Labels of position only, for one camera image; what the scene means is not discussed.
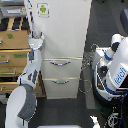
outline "label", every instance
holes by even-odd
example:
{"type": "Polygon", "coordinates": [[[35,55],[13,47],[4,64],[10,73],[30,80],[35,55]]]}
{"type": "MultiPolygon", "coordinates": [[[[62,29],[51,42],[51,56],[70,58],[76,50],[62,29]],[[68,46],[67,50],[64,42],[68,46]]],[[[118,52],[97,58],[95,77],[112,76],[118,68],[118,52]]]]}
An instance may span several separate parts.
{"type": "Polygon", "coordinates": [[[1,58],[6,58],[6,56],[5,55],[1,55],[1,58]]]}
{"type": "Polygon", "coordinates": [[[9,70],[13,69],[13,68],[8,68],[9,70]]]}
{"type": "Polygon", "coordinates": [[[12,34],[7,34],[9,39],[13,39],[13,35],[12,34]]]}
{"type": "Polygon", "coordinates": [[[40,17],[49,17],[49,6],[47,3],[39,3],[37,5],[38,15],[40,17]]]}
{"type": "Polygon", "coordinates": [[[9,13],[9,14],[20,14],[20,9],[12,9],[12,10],[7,10],[7,12],[9,13]]]}
{"type": "Polygon", "coordinates": [[[22,54],[13,54],[14,58],[27,58],[27,54],[26,53],[22,53],[22,54]]]}
{"type": "Polygon", "coordinates": [[[117,87],[121,86],[127,74],[128,74],[128,71],[120,64],[116,73],[113,76],[113,81],[117,87]]]}

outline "wooden cabinet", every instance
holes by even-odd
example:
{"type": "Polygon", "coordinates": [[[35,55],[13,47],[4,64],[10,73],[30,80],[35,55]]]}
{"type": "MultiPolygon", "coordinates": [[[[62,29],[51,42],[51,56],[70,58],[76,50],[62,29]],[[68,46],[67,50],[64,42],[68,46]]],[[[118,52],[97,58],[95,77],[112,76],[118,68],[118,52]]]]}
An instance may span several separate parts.
{"type": "MultiPolygon", "coordinates": [[[[0,94],[10,94],[19,86],[17,78],[23,72],[27,64],[27,54],[31,51],[28,31],[20,29],[12,31],[13,21],[13,18],[9,19],[7,31],[0,31],[0,94]]],[[[37,97],[45,97],[41,74],[38,76],[33,94],[37,97]]]]}

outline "robot body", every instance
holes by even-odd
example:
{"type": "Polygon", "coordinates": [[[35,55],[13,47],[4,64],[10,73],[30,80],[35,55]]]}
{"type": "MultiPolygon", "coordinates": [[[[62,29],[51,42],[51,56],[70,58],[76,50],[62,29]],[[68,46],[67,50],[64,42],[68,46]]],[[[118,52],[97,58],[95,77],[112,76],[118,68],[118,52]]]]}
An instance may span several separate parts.
{"type": "Polygon", "coordinates": [[[119,34],[113,35],[111,47],[96,49],[92,64],[94,92],[103,102],[113,104],[113,101],[123,97],[128,89],[123,84],[128,74],[127,55],[128,38],[119,34]]]}

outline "white panel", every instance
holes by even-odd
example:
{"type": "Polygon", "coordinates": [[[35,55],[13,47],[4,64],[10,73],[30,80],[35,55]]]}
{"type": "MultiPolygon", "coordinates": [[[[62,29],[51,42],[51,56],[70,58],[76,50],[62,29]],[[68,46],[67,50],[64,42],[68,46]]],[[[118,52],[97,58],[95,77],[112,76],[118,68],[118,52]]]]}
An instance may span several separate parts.
{"type": "Polygon", "coordinates": [[[82,56],[91,0],[33,0],[31,2],[37,34],[42,31],[46,38],[42,49],[43,58],[82,56]],[[38,15],[38,3],[48,4],[48,18],[38,15]]]}
{"type": "Polygon", "coordinates": [[[82,66],[82,59],[78,60],[49,60],[42,61],[41,73],[42,78],[68,78],[79,77],[82,66]]]}
{"type": "Polygon", "coordinates": [[[77,98],[79,79],[71,79],[68,83],[57,84],[54,80],[44,80],[47,99],[77,98]]]}

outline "sticker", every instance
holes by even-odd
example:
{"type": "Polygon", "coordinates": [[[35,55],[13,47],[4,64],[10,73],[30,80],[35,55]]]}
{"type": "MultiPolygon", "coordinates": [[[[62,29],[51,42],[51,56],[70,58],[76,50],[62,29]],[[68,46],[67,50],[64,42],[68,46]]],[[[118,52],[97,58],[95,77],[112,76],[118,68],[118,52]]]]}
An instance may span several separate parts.
{"type": "Polygon", "coordinates": [[[8,68],[9,70],[13,69],[13,68],[8,68]]]}
{"type": "Polygon", "coordinates": [[[7,34],[9,39],[13,39],[13,35],[12,34],[7,34]]]}
{"type": "Polygon", "coordinates": [[[8,14],[20,14],[20,9],[7,10],[8,14]]]}
{"type": "Polygon", "coordinates": [[[40,17],[49,17],[49,6],[47,3],[39,3],[37,4],[38,15],[40,17]]]}
{"type": "Polygon", "coordinates": [[[26,53],[22,53],[22,54],[13,54],[14,58],[27,58],[27,54],[26,53]]]}
{"type": "Polygon", "coordinates": [[[6,58],[6,56],[5,55],[1,55],[1,58],[6,58]]]}

